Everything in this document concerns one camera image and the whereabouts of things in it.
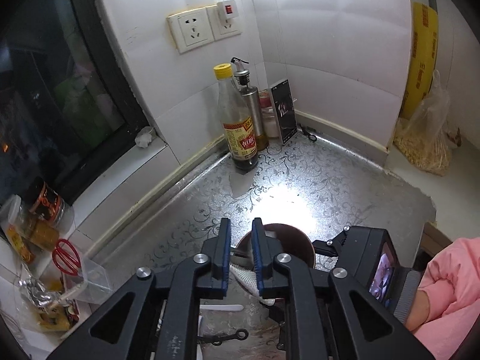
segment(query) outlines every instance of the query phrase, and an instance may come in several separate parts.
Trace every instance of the window frame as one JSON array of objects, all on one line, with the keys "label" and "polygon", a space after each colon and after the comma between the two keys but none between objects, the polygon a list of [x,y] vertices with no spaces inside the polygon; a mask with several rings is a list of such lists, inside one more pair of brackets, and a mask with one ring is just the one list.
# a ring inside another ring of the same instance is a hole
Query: window frame
[{"label": "window frame", "polygon": [[[137,133],[148,126],[140,104],[138,104],[130,85],[120,69],[114,51],[111,48],[103,28],[95,0],[70,0],[78,29],[85,43],[88,55],[95,70],[116,105],[125,123],[115,130],[104,142],[82,159],[68,174],[65,181],[52,187],[69,204],[90,186],[104,171],[135,145]],[[11,19],[20,0],[10,5],[14,9],[9,12]],[[8,28],[0,31],[2,37]]]}]

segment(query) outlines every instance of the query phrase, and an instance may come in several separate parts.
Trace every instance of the red scissors handle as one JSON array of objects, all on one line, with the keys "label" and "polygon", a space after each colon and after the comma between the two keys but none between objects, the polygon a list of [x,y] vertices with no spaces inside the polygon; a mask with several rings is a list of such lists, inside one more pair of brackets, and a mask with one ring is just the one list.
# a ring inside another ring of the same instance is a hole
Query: red scissors handle
[{"label": "red scissors handle", "polygon": [[[65,250],[62,244],[67,245],[72,253]],[[52,260],[58,269],[70,276],[78,276],[78,270],[82,267],[80,264],[80,255],[77,250],[69,240],[64,238],[59,238],[55,244],[55,249],[52,252]]]}]

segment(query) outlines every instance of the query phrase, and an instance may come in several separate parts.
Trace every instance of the electrical outlet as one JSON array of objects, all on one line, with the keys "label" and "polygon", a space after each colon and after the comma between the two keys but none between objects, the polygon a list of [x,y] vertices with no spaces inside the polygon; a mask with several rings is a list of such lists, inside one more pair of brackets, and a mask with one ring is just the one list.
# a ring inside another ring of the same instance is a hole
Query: electrical outlet
[{"label": "electrical outlet", "polygon": [[213,36],[216,41],[242,33],[238,17],[235,19],[220,19],[220,16],[218,15],[218,7],[216,5],[211,5],[206,9],[208,19],[210,19],[210,25],[212,26]]},{"label": "electrical outlet", "polygon": [[181,12],[166,19],[181,54],[214,41],[205,8]]}]

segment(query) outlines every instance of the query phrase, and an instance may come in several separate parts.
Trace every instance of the power cord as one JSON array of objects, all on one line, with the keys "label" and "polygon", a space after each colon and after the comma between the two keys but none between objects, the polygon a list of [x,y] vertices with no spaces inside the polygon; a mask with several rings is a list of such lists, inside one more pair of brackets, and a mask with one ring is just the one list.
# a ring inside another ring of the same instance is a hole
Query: power cord
[{"label": "power cord", "polygon": [[317,142],[317,137],[315,135],[313,135],[312,133],[308,132],[307,131],[307,128],[302,125],[302,124],[299,124],[300,125],[300,128],[302,130],[302,133],[303,135],[305,135],[306,137],[308,137],[308,139],[312,142]]}]

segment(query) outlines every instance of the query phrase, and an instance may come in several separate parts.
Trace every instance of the blue gripper pad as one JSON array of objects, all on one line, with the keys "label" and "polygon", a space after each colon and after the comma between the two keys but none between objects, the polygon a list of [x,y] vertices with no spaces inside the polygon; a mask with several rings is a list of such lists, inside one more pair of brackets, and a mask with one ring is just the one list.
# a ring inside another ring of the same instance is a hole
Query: blue gripper pad
[{"label": "blue gripper pad", "polygon": [[227,295],[227,290],[229,289],[229,269],[230,269],[230,243],[232,237],[232,228],[231,228],[230,219],[227,219],[226,232],[225,232],[225,241],[224,241],[224,250],[223,250],[223,261],[222,261],[222,292],[223,296]]},{"label": "blue gripper pad", "polygon": [[262,296],[265,289],[264,280],[272,277],[272,257],[270,256],[267,236],[260,218],[255,218],[251,223],[251,250],[253,267],[257,277],[258,293]]}]

